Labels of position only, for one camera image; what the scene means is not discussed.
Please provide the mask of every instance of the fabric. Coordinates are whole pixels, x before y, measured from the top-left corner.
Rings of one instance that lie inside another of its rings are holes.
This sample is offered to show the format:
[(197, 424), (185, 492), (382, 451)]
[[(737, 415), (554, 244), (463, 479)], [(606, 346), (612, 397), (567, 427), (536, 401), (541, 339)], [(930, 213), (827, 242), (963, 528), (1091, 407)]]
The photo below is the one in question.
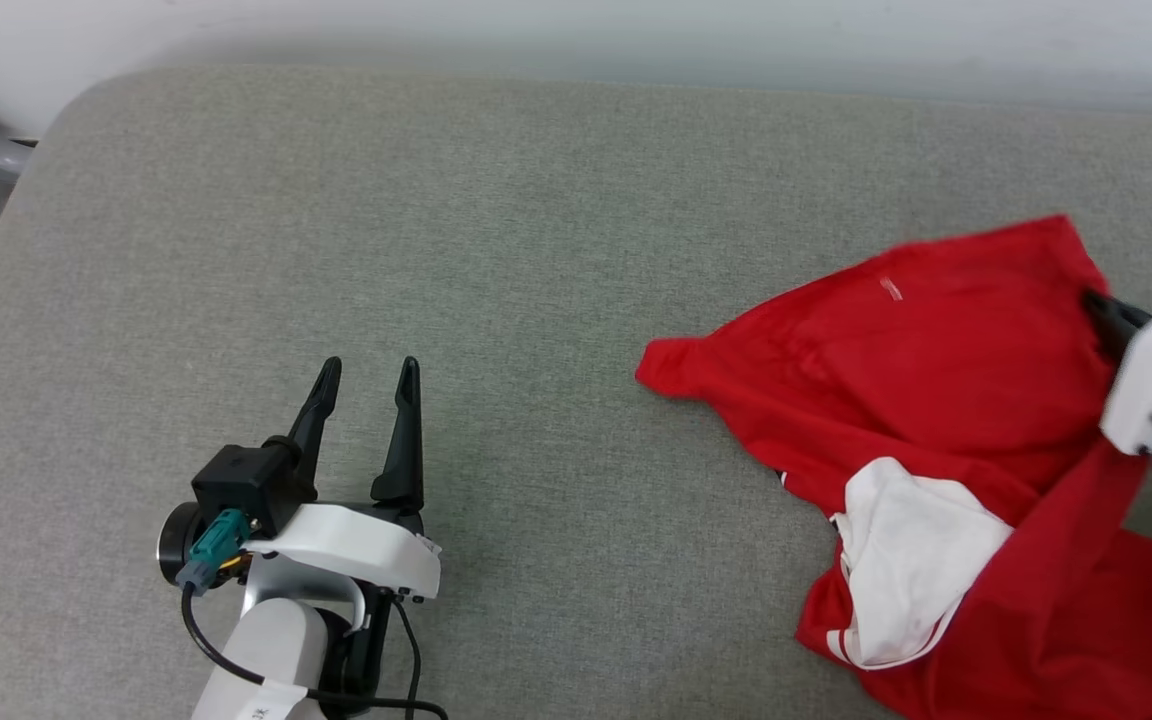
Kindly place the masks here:
[(1011, 529), (955, 480), (918, 478), (892, 457), (847, 480), (831, 518), (851, 621), (827, 630), (829, 652), (864, 670), (924, 657)]
[[(317, 484), (364, 500), (411, 354), (445, 547), (411, 608), (422, 698), (890, 720), (794, 642), (835, 530), (632, 372), (649, 338), (897, 238), (1053, 209), (1152, 309), (1144, 115), (236, 65), (106, 83), (0, 222), (0, 719), (189, 717), (210, 667), (151, 559), (164, 516), (221, 446), (287, 432), (328, 355)], [(197, 602), (218, 643), (237, 591)], [(399, 630), (382, 690), (410, 666)]]
[[(896, 247), (712, 336), (654, 341), (637, 370), (707, 401), (827, 515), (849, 469), (892, 456), (1015, 526), (923, 661), (862, 669), (902, 715), (1152, 720), (1152, 541), (1119, 530), (1147, 461), (1098, 432), (1114, 369), (1084, 288), (1106, 291), (1052, 217)], [(842, 568), (823, 575), (797, 632), (847, 664), (838, 629), (867, 612), (850, 591)]]

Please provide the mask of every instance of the teal connector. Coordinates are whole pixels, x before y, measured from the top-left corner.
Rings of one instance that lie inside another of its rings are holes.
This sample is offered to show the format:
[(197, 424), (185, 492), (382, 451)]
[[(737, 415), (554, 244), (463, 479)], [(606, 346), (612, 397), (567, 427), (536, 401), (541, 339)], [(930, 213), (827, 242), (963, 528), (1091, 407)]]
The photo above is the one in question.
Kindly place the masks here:
[(189, 562), (175, 578), (177, 585), (184, 589), (187, 583), (192, 584), (196, 596), (207, 592), (211, 583), (215, 582), (220, 564), (236, 556), (251, 533), (242, 511), (220, 511), (207, 525), (207, 532), (202, 533), (202, 538), (189, 548)]
[(220, 510), (220, 515), (211, 521), (207, 532), (202, 533), (197, 543), (189, 548), (189, 560), (200, 561), (211, 568), (220, 568), (220, 563), (238, 554), (247, 538), (252, 537), (252, 530), (240, 510)]

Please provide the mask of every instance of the white wall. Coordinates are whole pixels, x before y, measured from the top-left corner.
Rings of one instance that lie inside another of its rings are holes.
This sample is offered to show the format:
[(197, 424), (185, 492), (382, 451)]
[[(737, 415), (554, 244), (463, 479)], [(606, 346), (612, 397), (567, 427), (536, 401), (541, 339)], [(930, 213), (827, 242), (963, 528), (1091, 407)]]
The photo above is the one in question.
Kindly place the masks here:
[(1152, 0), (0, 0), (0, 123), (197, 60), (1152, 109)]

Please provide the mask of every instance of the black cable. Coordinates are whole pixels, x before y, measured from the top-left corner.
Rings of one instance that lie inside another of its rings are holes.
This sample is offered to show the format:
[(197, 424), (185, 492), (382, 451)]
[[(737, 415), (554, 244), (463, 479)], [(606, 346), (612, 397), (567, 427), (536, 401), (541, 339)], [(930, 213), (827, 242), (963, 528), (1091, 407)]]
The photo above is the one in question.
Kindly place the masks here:
[[(407, 611), (403, 609), (401, 600), (394, 602), (394, 609), (397, 611), (399, 617), (403, 619), (403, 629), (407, 630), (407, 642), (412, 644), (412, 683), (407, 688), (407, 699), (416, 702), (416, 685), (420, 683), (420, 646), (416, 644), (416, 632), (412, 632), (411, 620), (407, 619)], [(416, 717), (416, 710), (408, 707), (403, 718), (412, 720), (414, 717)]]
[[(416, 638), (411, 635), (411, 626), (407, 623), (407, 614), (402, 609), (399, 609), (399, 615), (403, 619), (403, 626), (407, 628), (408, 639), (412, 642), (412, 652), (416, 651)], [(262, 684), (265, 682), (265, 676), (259, 673), (252, 673), (242, 665), (237, 665), (228, 657), (221, 655), (221, 652), (212, 646), (207, 638), (202, 637), (202, 630), (198, 629), (198, 621), (194, 617), (194, 584), (185, 583), (180, 592), (180, 617), (184, 620), (184, 628), (189, 631), (189, 637), (194, 639), (198, 650), (207, 657), (209, 660), (215, 662), (221, 669), (227, 670), (232, 675), (238, 676), (238, 679), (247, 680), (248, 683)], [(419, 669), (419, 657), (417, 655), (417, 661), (414, 667)], [(412, 677), (412, 694), (416, 692), (415, 680)], [(407, 710), (407, 715), (411, 717), (417, 710), (424, 710), (431, 715), (438, 717), (439, 720), (448, 720), (447, 711), (433, 702), (420, 702), (416, 700), (415, 697), (408, 697), (407, 700), (400, 700), (399, 698), (391, 697), (362, 697), (356, 696), (356, 694), (329, 694), (320, 691), (320, 689), (310, 688), (308, 689), (306, 696), (310, 700), (326, 702), (329, 705), (366, 705), (370, 707), (396, 707)]]

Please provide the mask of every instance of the white stripe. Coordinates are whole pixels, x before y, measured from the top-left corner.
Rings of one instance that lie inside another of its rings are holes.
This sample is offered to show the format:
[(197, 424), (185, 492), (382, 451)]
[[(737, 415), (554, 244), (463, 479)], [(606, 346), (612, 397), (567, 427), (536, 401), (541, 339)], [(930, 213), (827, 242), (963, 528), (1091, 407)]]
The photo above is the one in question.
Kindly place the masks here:
[[(887, 662), (854, 662), (856, 667), (861, 667), (862, 670), (886, 670), (887, 667), (896, 667), (897, 665), (904, 665), (905, 662), (912, 662), (918, 660), (919, 657), (924, 657), (927, 652), (932, 652), (937, 647), (937, 644), (941, 643), (941, 638), (945, 637), (945, 630), (950, 629), (950, 620), (954, 619), (955, 612), (958, 611), (958, 606), (963, 605), (963, 598), (960, 597), (958, 600), (954, 601), (954, 605), (945, 612), (935, 626), (935, 632), (929, 638), (927, 644), (923, 646), (923, 650), (915, 652), (914, 655), (901, 657), (900, 660), (890, 660)], [(847, 654), (850, 657), (861, 657), (861, 635), (859, 630), (849, 629), (844, 637), (847, 643)]]
[(841, 635), (841, 632), (838, 630), (829, 630), (824, 635), (824, 642), (828, 644), (829, 652), (832, 652), (838, 660), (844, 661), (847, 665), (851, 665), (851, 661), (847, 660), (847, 655), (842, 653), (842, 643), (838, 642), (839, 635)]

